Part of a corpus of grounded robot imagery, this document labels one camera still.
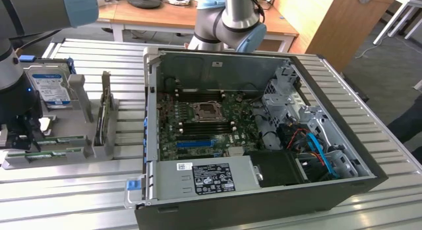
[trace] warning label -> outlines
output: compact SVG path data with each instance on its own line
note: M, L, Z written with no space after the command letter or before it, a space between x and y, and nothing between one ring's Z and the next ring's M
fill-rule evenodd
M53 105L69 104L70 97L66 88L62 87L60 74L33 74L34 87L40 91L42 100Z
M198 195L235 191L227 163L193 166L191 171Z

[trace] green circuit board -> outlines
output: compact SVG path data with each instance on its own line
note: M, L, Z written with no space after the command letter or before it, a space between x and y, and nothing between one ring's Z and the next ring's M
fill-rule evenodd
M258 128L251 116L249 100L242 99L238 92L225 93L225 98L215 101L178 101L174 94L160 93L158 99L158 148L160 160L183 160L195 158L210 158L229 156L230 147L242 147L245 151L255 150L261 146ZM218 106L222 115L222 123L231 124L227 133L187 135L181 132L186 125L207 125L207 122L198 122L193 106L210 104ZM189 142L189 137L205 136L211 141L211 146L178 147L177 143Z

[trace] robotic arm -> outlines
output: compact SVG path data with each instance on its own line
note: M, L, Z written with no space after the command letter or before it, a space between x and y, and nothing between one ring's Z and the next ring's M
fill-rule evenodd
M263 39L266 26L258 0L199 0L194 36L187 49L253 52Z
M8 38L77 27L98 18L97 0L0 0L0 149L40 151L38 92Z

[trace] metal slotted table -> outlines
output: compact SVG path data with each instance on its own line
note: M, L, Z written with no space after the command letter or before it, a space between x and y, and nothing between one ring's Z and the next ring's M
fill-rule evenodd
M114 159L90 164L0 169L0 229L137 229L134 212L124 209L122 203L125 180L141 173L145 46L157 45L73 39L49 44L44 57L74 59L76 71L85 75L89 98L100 98L102 71L112 73L112 91L121 101ZM330 211L225 229L420 229L420 165L326 61L314 55L297 57L388 180ZM303 93L315 102L306 88Z

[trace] motherboard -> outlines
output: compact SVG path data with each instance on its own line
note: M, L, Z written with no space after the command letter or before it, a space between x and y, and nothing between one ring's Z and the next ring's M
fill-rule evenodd
M259 149L250 100L242 92L160 93L160 160L237 156Z

